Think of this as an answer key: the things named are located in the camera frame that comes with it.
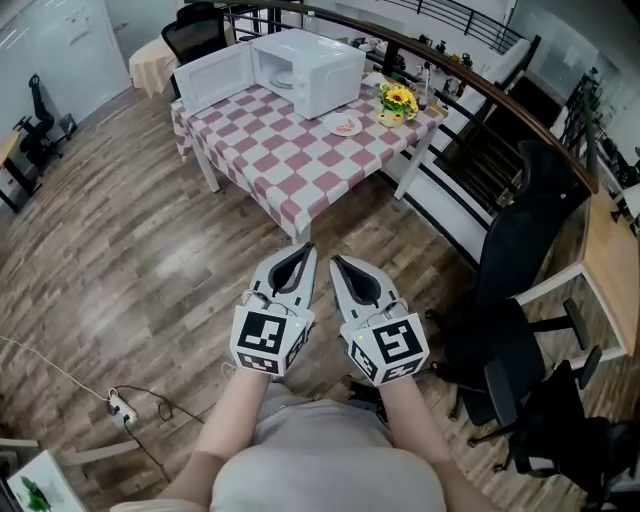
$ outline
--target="green plant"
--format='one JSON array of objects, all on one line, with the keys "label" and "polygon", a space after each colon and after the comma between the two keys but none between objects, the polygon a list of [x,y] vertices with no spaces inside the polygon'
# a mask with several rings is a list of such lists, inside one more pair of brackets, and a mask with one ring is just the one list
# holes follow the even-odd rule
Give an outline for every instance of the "green plant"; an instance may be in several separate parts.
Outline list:
[{"label": "green plant", "polygon": [[404,85],[380,84],[380,102],[392,112],[402,112],[407,119],[415,119],[418,115],[418,104],[413,93]]},{"label": "green plant", "polygon": [[42,494],[37,484],[24,476],[22,477],[22,483],[27,489],[29,496],[27,508],[33,510],[33,512],[49,512],[51,505],[49,505],[47,498],[44,497],[44,494]]}]

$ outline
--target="white t-shirt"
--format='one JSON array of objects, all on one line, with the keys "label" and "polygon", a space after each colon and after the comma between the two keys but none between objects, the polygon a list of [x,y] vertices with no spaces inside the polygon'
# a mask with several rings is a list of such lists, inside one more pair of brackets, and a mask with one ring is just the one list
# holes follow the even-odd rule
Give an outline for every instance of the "white t-shirt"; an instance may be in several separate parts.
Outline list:
[{"label": "white t-shirt", "polygon": [[[446,510],[433,469],[393,448],[370,412],[322,400],[286,407],[256,429],[254,446],[224,465],[216,512]],[[206,512],[176,500],[125,503],[112,512]]]}]

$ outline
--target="checkered tablecloth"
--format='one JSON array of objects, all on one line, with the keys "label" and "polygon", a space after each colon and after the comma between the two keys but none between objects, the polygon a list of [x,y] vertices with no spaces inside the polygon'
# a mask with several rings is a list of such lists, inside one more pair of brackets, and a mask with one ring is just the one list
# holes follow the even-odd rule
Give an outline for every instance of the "checkered tablecloth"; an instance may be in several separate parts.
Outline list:
[{"label": "checkered tablecloth", "polygon": [[360,119],[363,129],[354,137],[331,134],[322,126],[325,116],[304,119],[289,101],[257,85],[193,116],[186,115],[178,100],[171,106],[178,151],[186,156],[198,144],[213,166],[294,237],[443,121],[429,108],[415,121],[385,128],[377,121],[381,107],[376,92],[362,84],[357,100],[334,110]]}]

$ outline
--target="flower pot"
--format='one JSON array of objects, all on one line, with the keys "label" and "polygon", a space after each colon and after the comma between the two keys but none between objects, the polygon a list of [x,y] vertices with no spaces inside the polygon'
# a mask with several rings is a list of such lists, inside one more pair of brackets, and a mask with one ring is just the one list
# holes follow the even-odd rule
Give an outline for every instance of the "flower pot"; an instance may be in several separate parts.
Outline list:
[{"label": "flower pot", "polygon": [[395,128],[404,123],[404,114],[402,112],[383,110],[378,114],[378,122],[387,128]]}]

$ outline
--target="white microwave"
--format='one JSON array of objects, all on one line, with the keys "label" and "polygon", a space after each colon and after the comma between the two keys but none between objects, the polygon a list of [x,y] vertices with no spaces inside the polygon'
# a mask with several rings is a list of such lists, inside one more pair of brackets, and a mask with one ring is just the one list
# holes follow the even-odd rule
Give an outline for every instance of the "white microwave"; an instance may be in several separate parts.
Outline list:
[{"label": "white microwave", "polygon": [[258,84],[313,119],[358,98],[365,58],[344,43],[290,29],[185,64],[175,77],[189,115]]}]

